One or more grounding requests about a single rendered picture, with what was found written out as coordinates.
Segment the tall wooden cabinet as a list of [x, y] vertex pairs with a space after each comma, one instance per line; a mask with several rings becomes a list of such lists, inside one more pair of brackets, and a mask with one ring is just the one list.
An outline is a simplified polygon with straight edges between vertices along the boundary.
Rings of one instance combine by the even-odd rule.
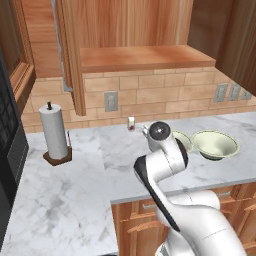
[[22, 114], [36, 80], [22, 0], [0, 0], [0, 49]]

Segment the wooden drawer front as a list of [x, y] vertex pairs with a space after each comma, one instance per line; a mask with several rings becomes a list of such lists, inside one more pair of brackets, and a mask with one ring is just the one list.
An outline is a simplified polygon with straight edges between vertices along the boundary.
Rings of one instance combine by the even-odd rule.
[[[240, 185], [225, 186], [220, 188], [212, 188], [220, 199], [223, 207], [224, 204], [235, 202], [240, 192]], [[155, 211], [155, 203], [152, 199], [139, 200], [131, 203], [132, 214], [146, 214]]]

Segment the wooden base cupboard door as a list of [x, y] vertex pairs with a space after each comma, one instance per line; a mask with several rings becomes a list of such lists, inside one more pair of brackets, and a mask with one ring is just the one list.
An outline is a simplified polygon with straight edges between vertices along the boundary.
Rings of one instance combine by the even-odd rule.
[[168, 228], [164, 226], [127, 233], [127, 230], [142, 223], [159, 221], [156, 217], [156, 205], [154, 212], [132, 214], [131, 203], [112, 205], [119, 256], [155, 256], [156, 250], [167, 238]]
[[244, 211], [244, 208], [256, 203], [256, 182], [240, 186], [238, 198], [230, 215], [230, 222], [246, 252], [256, 255], [256, 210]]

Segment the pale green bowl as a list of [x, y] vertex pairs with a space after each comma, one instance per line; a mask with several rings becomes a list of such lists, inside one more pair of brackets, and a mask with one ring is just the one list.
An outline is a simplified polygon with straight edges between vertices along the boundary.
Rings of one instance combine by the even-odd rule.
[[238, 142], [230, 135], [216, 130], [202, 130], [193, 134], [193, 146], [206, 159], [222, 160], [239, 152]]
[[188, 135], [186, 135], [185, 133], [178, 131], [178, 130], [174, 130], [173, 131], [173, 136], [178, 139], [185, 147], [187, 152], [191, 152], [193, 149], [193, 144], [191, 142], [191, 139]]

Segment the black appliance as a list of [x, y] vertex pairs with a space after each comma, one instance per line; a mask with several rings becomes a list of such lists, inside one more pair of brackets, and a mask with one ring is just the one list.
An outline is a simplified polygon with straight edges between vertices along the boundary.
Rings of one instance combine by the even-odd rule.
[[0, 49], [0, 250], [28, 149], [28, 141]]

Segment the open wooden wall cupboard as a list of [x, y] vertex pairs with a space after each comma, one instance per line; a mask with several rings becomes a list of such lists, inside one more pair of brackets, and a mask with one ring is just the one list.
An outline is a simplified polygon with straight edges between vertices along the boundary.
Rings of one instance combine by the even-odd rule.
[[193, 0], [75, 0], [86, 73], [212, 67], [188, 45]]

